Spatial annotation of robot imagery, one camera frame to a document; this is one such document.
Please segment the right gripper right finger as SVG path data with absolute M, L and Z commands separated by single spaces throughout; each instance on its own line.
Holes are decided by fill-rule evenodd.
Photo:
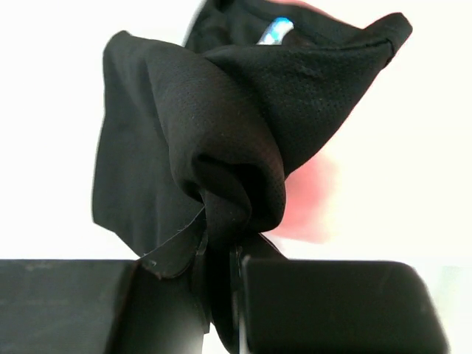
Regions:
M 229 254 L 239 353 L 447 353 L 426 284 L 405 263 L 289 260 L 261 236 Z

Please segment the black t shirt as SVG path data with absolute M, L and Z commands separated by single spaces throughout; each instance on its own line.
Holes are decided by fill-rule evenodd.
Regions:
M 229 253 L 280 252 L 287 177 L 341 127 L 412 33 L 400 13 L 359 29 L 296 5 L 208 1 L 183 46 L 115 34 L 94 222 L 142 259 L 116 353 L 199 353 L 214 324 L 237 352 Z

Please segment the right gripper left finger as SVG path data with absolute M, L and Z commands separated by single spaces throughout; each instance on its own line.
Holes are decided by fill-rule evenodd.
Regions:
M 203 221 L 139 260 L 2 260 L 3 353 L 200 353 Z

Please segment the folded pink t shirt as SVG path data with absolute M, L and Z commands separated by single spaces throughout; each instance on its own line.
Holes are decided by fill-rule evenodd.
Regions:
M 336 213 L 342 196 L 339 161 L 326 149 L 285 181 L 285 211 L 270 237 L 323 244 L 336 235 Z

